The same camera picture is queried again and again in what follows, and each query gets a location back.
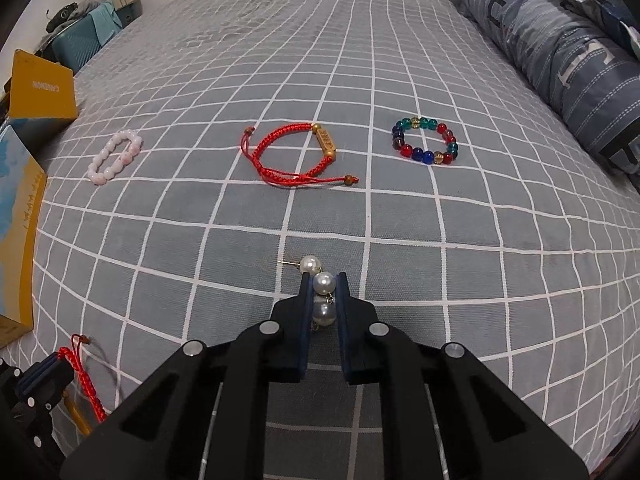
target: pillow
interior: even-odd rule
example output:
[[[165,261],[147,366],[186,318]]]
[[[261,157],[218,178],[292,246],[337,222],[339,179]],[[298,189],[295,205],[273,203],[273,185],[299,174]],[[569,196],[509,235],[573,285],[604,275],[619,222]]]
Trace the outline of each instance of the pillow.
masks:
[[[601,28],[613,41],[636,59],[640,59],[638,24],[626,7],[619,7],[609,0],[566,0],[575,10],[585,15]]]

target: blue bead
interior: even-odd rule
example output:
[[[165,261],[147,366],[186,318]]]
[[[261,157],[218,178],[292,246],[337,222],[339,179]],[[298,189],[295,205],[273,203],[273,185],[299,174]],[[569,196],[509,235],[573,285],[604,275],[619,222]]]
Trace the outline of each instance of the blue bead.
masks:
[[[422,156],[422,161],[425,164],[433,164],[433,152],[424,152],[424,155]]]
[[[413,160],[422,160],[422,155],[424,154],[422,148],[414,148],[414,152],[411,154],[411,158]]]

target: yellow box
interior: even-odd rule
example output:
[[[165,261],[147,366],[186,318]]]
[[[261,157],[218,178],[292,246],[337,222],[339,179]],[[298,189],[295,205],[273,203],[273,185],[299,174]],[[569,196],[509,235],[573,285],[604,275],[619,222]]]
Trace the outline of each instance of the yellow box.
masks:
[[[16,50],[7,120],[27,149],[36,153],[77,118],[73,72]]]
[[[0,132],[0,348],[33,329],[31,280],[47,176],[14,129]]]

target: red braided bracelet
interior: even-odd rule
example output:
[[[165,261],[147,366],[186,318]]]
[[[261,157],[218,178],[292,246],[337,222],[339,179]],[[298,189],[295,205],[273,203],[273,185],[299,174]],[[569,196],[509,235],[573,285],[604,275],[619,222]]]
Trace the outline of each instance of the red braided bracelet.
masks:
[[[76,346],[75,342],[76,337],[78,338],[78,346]],[[87,336],[73,334],[71,336],[72,350],[63,346],[58,350],[58,359],[62,360],[66,358],[71,364],[71,367],[78,372],[78,380],[80,381],[84,394],[88,397],[89,402],[91,403],[91,407],[94,409],[95,418],[97,418],[99,422],[102,422],[107,418],[107,414],[104,412],[102,403],[100,402],[100,399],[98,399],[98,394],[95,391],[94,384],[91,382],[89,374],[84,370],[84,367],[82,366],[82,359],[80,358],[80,344],[88,342],[89,338]]]
[[[264,153],[274,140],[279,139],[282,136],[296,133],[296,132],[308,132],[311,130],[322,148],[324,158],[320,163],[307,171],[306,173],[289,173],[289,171],[275,170],[273,168],[265,168],[260,163],[260,156]],[[264,137],[263,140],[256,146],[253,153],[249,153],[249,137],[255,131],[253,126],[249,126],[244,130],[244,134],[240,139],[240,149],[244,153],[244,156],[248,158],[255,166],[256,171],[260,177],[268,184],[276,184],[278,186],[304,186],[305,184],[327,184],[331,182],[341,182],[345,186],[351,184],[357,184],[358,178],[353,175],[345,175],[336,178],[316,178],[322,173],[328,166],[335,160],[335,145],[331,140],[329,133],[322,128],[320,124],[311,123],[295,123],[287,124],[273,130],[269,135]]]

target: red cord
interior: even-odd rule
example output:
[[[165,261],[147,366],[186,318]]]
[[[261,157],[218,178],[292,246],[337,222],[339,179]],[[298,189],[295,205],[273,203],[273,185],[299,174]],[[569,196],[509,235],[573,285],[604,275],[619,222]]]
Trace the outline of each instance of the red cord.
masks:
[[[264,153],[274,140],[279,139],[282,136],[296,133],[296,132],[308,132],[311,130],[311,123],[295,123],[287,124],[273,130],[269,135],[264,137],[263,140],[256,146],[253,153],[249,153],[249,137],[255,131],[253,126],[249,126],[244,130],[244,134],[240,139],[240,149],[244,153],[244,156],[248,158],[255,166],[256,171],[260,177],[269,184],[277,184],[278,186],[304,186],[305,184],[327,184],[330,182],[341,182],[350,186],[351,184],[357,184],[358,179],[355,176],[345,175],[335,178],[316,178],[317,175],[322,173],[329,164],[332,163],[330,156],[324,157],[320,163],[307,171],[306,173],[289,173],[289,171],[276,170],[274,168],[265,168],[260,163],[260,156]]]
[[[84,367],[82,366],[82,359],[80,358],[80,344],[88,342],[89,338],[87,336],[73,334],[71,336],[72,349],[70,350],[66,346],[61,347],[60,350],[58,350],[58,359],[68,359],[73,369],[78,372],[78,380],[82,385],[84,394],[88,397],[89,402],[91,403],[91,407],[94,409],[95,418],[97,418],[99,422],[102,422],[105,418],[107,418],[107,414],[104,412],[104,408],[102,407],[100,399],[98,399],[94,384],[91,382],[91,377],[89,377],[89,374],[84,371]]]

